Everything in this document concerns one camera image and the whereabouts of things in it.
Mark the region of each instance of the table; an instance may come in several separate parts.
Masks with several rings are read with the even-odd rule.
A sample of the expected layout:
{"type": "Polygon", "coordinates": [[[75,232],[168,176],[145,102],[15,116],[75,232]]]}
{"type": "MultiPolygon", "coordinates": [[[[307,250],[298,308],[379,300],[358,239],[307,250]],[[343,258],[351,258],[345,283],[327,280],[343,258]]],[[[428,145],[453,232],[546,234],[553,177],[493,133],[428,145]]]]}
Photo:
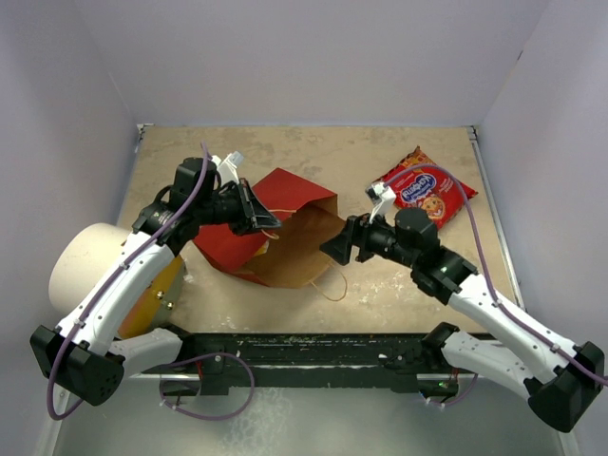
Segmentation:
{"type": "MultiPolygon", "coordinates": [[[[238,150],[239,174],[251,184],[276,167],[338,194],[339,215],[369,212],[366,186],[420,145],[438,164],[479,192],[472,201],[485,255],[496,287],[513,289],[503,249],[465,128],[409,127],[148,127],[138,152],[120,224],[128,227],[157,192],[173,181],[186,157],[200,156],[200,140],[220,157],[238,150]]],[[[440,232],[442,242],[479,266],[466,211],[440,232]]],[[[312,286],[270,289],[212,268],[194,244],[182,251],[187,267],[180,301],[170,321],[189,332],[421,333],[441,321],[468,332],[483,329],[419,292],[403,266],[375,257],[342,268],[349,292],[331,302],[312,286]]],[[[340,296],[344,281],[329,270],[316,282],[340,296]]]]}

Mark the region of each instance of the white wall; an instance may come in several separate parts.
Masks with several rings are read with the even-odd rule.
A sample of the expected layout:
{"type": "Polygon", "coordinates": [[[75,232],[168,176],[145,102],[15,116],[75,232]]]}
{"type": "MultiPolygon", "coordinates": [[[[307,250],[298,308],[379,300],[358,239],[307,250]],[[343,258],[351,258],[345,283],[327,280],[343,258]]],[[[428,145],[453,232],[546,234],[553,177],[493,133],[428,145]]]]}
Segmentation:
{"type": "Polygon", "coordinates": [[[135,119],[477,124],[548,0],[76,0],[135,119]]]}
{"type": "Polygon", "coordinates": [[[0,3],[0,442],[32,454],[46,419],[29,348],[58,315],[48,277],[69,240],[117,217],[137,131],[71,0],[0,3]]]}
{"type": "MultiPolygon", "coordinates": [[[[481,127],[529,311],[608,352],[608,2],[555,0],[481,127]]],[[[608,448],[608,392],[577,428],[608,448]]]]}

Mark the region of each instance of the white roll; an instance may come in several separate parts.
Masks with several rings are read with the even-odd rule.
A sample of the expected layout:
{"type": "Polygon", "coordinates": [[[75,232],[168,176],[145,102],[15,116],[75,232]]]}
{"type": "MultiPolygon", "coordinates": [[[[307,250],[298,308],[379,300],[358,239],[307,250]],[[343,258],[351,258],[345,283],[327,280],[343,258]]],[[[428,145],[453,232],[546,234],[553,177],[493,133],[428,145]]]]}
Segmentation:
{"type": "Polygon", "coordinates": [[[69,314],[121,254],[129,231],[97,223],[81,231],[61,253],[48,282],[55,309],[69,314]]]}

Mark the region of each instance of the red snack package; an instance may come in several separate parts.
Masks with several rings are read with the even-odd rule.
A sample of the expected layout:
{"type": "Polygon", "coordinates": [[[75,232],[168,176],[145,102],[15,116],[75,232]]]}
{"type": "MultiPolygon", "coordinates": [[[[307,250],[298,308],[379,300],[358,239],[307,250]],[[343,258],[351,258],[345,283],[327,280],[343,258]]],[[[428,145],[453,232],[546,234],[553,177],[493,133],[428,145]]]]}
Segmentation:
{"type": "MultiPolygon", "coordinates": [[[[436,164],[427,154],[416,147],[411,154],[399,161],[399,164],[385,174],[381,181],[388,181],[394,175],[414,164],[436,164]]],[[[470,200],[477,192],[460,182],[470,200]]],[[[454,181],[446,173],[435,168],[419,168],[391,183],[395,192],[395,204],[399,207],[422,207],[428,217],[435,222],[438,229],[446,224],[465,204],[454,181]]]]}

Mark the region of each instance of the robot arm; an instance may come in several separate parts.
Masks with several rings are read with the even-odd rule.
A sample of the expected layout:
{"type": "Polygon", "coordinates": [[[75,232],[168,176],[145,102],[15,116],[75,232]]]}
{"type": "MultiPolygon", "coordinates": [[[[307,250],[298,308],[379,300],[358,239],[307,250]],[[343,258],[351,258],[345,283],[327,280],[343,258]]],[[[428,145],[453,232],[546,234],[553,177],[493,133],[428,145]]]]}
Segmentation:
{"type": "Polygon", "coordinates": [[[247,180],[238,177],[237,166],[241,161],[238,152],[224,161],[213,157],[202,187],[187,210],[156,242],[125,265],[124,259],[140,249],[193,193],[203,160],[186,159],[178,167],[173,184],[163,188],[140,212],[122,254],[83,302],[54,330],[40,326],[31,336],[30,345],[45,377],[50,376],[60,347],[70,337],[56,382],[94,406],[106,401],[125,375],[176,359],[181,340],[170,331],[155,330],[124,341],[114,341],[114,337],[137,299],[185,243],[199,233],[201,225],[228,223],[232,232],[239,236],[281,226],[280,220],[259,202],[247,180]],[[221,184],[214,189],[216,181],[221,184]],[[84,309],[106,286],[108,278],[118,271],[120,273],[95,302],[86,320],[81,321],[84,309]]]}
{"type": "Polygon", "coordinates": [[[594,382],[557,353],[558,349],[589,371],[603,375],[603,352],[591,342],[577,346],[544,327],[503,295],[501,307],[552,343],[547,346],[516,324],[488,292],[485,278],[466,259],[442,246],[436,225],[419,208],[401,209],[394,226],[385,220],[395,195],[379,183],[368,190],[374,202],[371,214],[349,217],[342,232],[321,246],[339,264],[348,264],[352,247],[356,261],[375,255],[411,268],[418,288],[443,304],[469,316],[500,342],[481,341],[443,323],[426,338],[455,368],[478,372],[526,399],[533,411],[549,426],[567,432],[601,391],[594,382]]]}

